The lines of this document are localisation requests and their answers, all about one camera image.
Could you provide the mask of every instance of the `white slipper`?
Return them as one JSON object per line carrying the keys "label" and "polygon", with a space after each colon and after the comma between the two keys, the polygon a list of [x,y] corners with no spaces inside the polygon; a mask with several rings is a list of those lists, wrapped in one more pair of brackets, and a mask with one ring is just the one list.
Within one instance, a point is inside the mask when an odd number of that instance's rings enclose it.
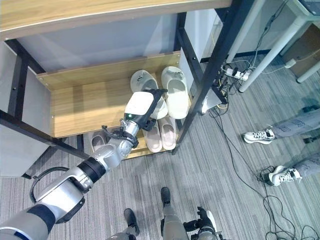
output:
{"label": "white slipper", "polygon": [[[146,70],[136,71],[130,80],[130,87],[133,93],[149,89],[158,89],[157,81]],[[158,101],[151,118],[162,119],[168,114],[167,104],[163,97]]]}
{"label": "white slipper", "polygon": [[189,111],[187,81],[181,69],[167,66],[161,74],[162,86],[168,89],[166,104],[169,116],[174,119],[184,119]]}
{"label": "white slipper", "polygon": [[162,141],[161,141],[158,122],[155,123],[151,131],[142,130],[142,132],[143,132],[144,140],[148,149],[153,153],[160,152],[162,149]]}
{"label": "white slipper", "polygon": [[172,150],[176,147],[176,121],[166,116],[158,120],[162,146],[165,150]]}
{"label": "white slipper", "polygon": [[95,152],[108,143],[108,139],[103,131],[95,131],[91,138],[91,148]]}

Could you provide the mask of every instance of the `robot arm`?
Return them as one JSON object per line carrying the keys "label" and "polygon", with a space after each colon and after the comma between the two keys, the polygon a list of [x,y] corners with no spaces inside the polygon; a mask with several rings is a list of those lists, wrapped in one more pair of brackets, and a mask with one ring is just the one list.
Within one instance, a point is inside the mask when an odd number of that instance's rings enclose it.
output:
{"label": "robot arm", "polygon": [[107,127],[102,126],[111,138],[108,144],[53,181],[32,207],[0,224],[0,239],[45,240],[54,224],[69,221],[84,205],[84,194],[94,183],[137,147],[139,129],[152,129],[156,121],[150,119],[150,115],[164,92],[164,89],[135,92],[125,107],[120,128],[109,133]]}

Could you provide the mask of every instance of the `gray wall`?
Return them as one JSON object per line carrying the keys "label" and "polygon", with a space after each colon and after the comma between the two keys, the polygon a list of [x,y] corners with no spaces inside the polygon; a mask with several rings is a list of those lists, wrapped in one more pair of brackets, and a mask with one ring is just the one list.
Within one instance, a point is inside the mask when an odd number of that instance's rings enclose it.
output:
{"label": "gray wall", "polygon": [[176,14],[76,27],[19,39],[47,71],[172,52]]}
{"label": "gray wall", "polygon": [[[7,112],[16,56],[0,42],[0,109]],[[22,121],[50,133],[50,92],[28,70]],[[0,125],[0,176],[21,176],[48,145]]]}

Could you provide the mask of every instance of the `black metal frame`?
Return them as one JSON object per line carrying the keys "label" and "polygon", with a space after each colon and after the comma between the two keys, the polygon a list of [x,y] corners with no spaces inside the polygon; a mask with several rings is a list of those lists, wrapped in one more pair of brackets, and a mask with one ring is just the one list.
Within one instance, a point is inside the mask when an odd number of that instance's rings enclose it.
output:
{"label": "black metal frame", "polygon": [[[179,51],[181,48],[183,49],[192,72],[197,91],[192,99],[191,107],[183,123],[181,120],[176,121],[179,129],[179,137],[177,139],[177,147],[172,151],[172,154],[177,151],[179,144],[185,137],[196,114],[200,112],[203,100],[205,99],[208,90],[213,84],[215,84],[215,79],[217,78],[221,65],[226,59],[229,49],[231,48],[253,2],[254,0],[233,0],[229,8],[221,9],[220,15],[223,15],[223,28],[204,72],[201,69],[200,62],[185,30],[187,13],[178,13],[174,50]],[[28,66],[36,74],[44,73],[45,70],[27,52],[18,40],[12,39],[5,42],[17,54],[17,59],[14,66],[8,113],[0,110],[0,124],[30,138],[48,144],[49,148],[53,147],[60,149],[79,158],[87,159],[89,155],[84,153],[83,135],[77,136],[77,148],[74,148],[64,143],[62,139],[52,137],[22,121]],[[225,99],[221,95],[220,91],[215,87],[212,89],[219,99],[224,102]]]}
{"label": "black metal frame", "polygon": [[[228,9],[223,10],[223,27],[204,72],[200,67],[199,60],[195,56],[195,51],[190,44],[190,40],[184,26],[180,25],[180,23],[185,23],[185,20],[182,20],[181,18],[185,18],[186,14],[178,14],[176,42],[179,42],[183,49],[190,70],[197,84],[197,91],[192,100],[189,113],[186,116],[182,127],[179,129],[179,137],[176,142],[177,145],[172,151],[173,155],[176,153],[179,144],[184,139],[196,114],[201,112],[202,103],[211,86],[216,83],[219,70],[224,63],[253,2],[254,0],[233,0],[231,6]],[[213,87],[212,90],[222,102],[225,102],[224,97],[217,88]]]}

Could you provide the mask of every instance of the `plug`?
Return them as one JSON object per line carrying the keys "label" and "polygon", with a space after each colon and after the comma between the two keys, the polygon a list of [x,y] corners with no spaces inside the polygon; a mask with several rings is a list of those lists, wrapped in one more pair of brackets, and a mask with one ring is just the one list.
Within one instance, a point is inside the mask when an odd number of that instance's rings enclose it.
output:
{"label": "plug", "polygon": [[286,63],[285,63],[285,68],[286,69],[289,69],[289,68],[291,68],[293,65],[295,65],[297,62],[296,62],[296,60],[294,60],[293,58],[291,58],[289,61],[287,61]]}

